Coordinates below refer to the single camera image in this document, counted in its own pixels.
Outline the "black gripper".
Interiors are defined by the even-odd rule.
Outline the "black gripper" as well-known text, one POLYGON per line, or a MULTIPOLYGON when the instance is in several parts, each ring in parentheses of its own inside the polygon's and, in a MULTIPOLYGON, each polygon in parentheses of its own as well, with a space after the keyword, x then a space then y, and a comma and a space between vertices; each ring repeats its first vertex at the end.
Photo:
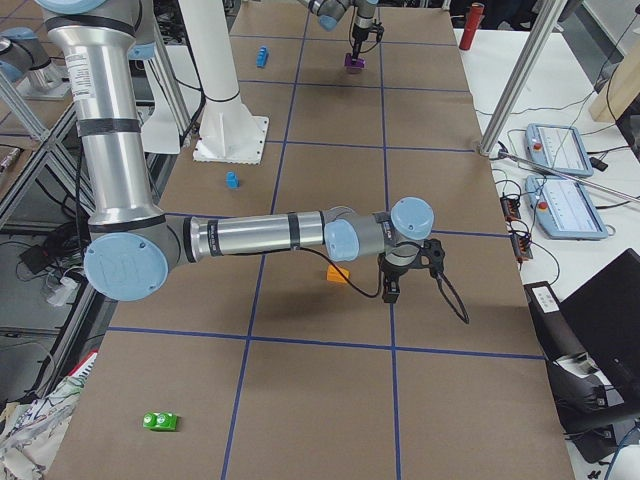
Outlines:
POLYGON ((371 29, 371 23, 365 21, 356 21, 351 29, 351 37, 353 40, 352 55, 359 56, 363 43, 368 39, 371 29))
POLYGON ((414 258, 406 265, 396 265, 391 263, 384 254, 378 255, 378 266, 382 272, 383 292, 382 299, 384 303, 395 304, 400 296, 400 277, 410 270, 424 269, 425 264, 419 257, 414 258))

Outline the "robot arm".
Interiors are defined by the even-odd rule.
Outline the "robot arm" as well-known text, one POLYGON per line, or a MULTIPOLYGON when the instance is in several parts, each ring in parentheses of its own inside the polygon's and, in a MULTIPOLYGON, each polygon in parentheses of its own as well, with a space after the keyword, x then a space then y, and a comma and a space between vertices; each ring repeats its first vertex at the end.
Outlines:
POLYGON ((241 99, 224 9, 218 1, 184 1, 180 10, 204 103, 193 166, 177 168, 162 203, 151 193, 129 62, 153 55, 155 19, 148 1, 45 1, 51 40, 72 86, 77 131, 95 209, 84 272, 103 295, 143 299, 169 272, 205 257, 306 251, 330 265, 373 255, 377 295, 392 303, 399 280, 426 269, 444 279, 444 253, 431 237, 434 214, 406 197, 389 211, 359 215, 348 207, 303 213, 224 217, 224 197, 206 163, 260 162, 265 117, 241 99))
POLYGON ((363 53, 362 47, 371 33, 376 35, 376 43, 382 40, 384 27, 374 18, 378 2, 374 0, 300 0, 309 12, 318 17, 319 24, 326 31, 333 30, 342 17, 354 8, 351 27, 350 58, 352 62, 359 59, 363 53))

